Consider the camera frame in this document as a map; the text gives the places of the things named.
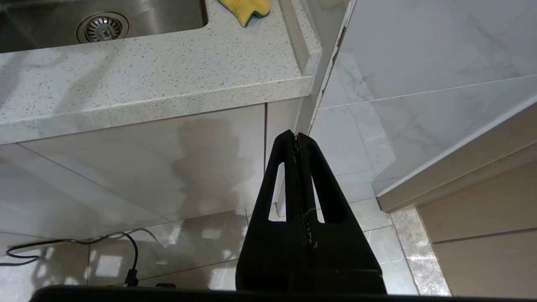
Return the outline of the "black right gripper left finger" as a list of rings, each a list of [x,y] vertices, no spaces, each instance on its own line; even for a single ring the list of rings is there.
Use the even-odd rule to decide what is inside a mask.
[[[305,138],[286,130],[274,140],[237,264],[238,291],[313,292],[308,221],[313,194],[302,153]],[[284,222],[269,219],[280,165],[286,182]]]

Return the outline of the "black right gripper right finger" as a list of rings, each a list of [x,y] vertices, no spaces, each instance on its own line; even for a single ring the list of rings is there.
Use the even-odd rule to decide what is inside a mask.
[[[320,147],[297,135],[305,269],[300,285],[316,293],[386,294],[383,273]]]

